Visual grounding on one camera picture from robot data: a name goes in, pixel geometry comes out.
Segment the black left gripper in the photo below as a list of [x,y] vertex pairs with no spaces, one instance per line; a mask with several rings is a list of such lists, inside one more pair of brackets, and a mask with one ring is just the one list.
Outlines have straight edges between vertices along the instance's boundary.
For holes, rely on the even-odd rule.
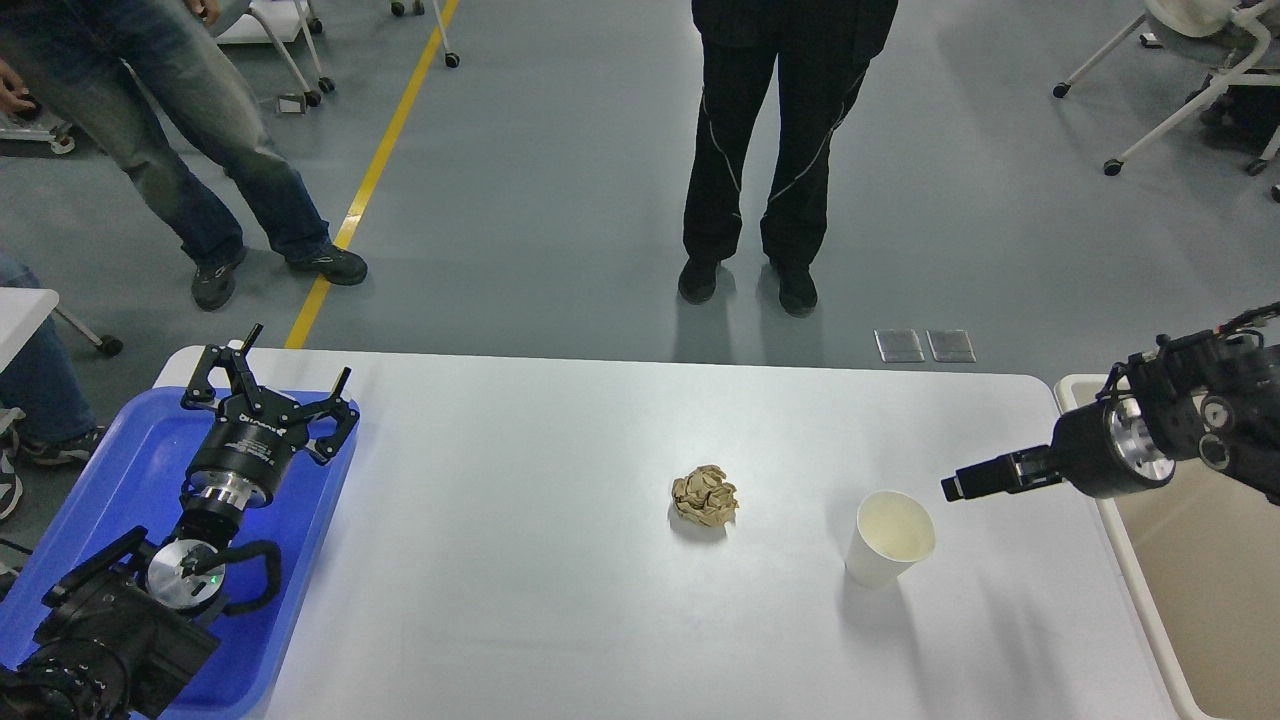
[[[180,398],[187,410],[214,411],[214,423],[186,470],[192,496],[230,495],[238,507],[265,507],[275,497],[296,452],[305,451],[319,466],[328,465],[358,425],[360,413],[344,397],[352,374],[343,366],[328,396],[301,405],[297,398],[257,383],[248,355],[262,332],[255,323],[238,347],[206,345]],[[216,401],[210,375],[221,369],[230,393]],[[291,425],[282,418],[291,415]],[[333,421],[326,436],[311,425]]]

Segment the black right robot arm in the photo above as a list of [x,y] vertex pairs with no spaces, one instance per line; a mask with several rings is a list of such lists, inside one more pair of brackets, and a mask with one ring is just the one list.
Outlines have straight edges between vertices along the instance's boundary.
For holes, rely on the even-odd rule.
[[1279,355],[1263,328],[1277,305],[1115,363],[1094,398],[1062,414],[1047,445],[957,469],[950,502],[1068,483],[1092,498],[1167,486],[1198,460],[1279,501]]

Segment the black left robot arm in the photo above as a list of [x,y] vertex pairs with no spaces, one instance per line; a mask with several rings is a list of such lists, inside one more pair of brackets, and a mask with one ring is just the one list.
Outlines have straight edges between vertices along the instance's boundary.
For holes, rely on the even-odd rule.
[[355,454],[321,395],[250,369],[131,400],[3,601],[5,719],[237,719],[274,679]]

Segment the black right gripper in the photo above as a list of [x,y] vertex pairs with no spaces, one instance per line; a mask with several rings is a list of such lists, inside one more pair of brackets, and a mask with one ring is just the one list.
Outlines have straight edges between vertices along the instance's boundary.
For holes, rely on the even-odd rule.
[[1057,419],[1050,446],[1002,454],[940,482],[948,502],[1018,495],[1062,483],[1116,498],[1170,483],[1176,464],[1155,443],[1134,398],[1108,398]]

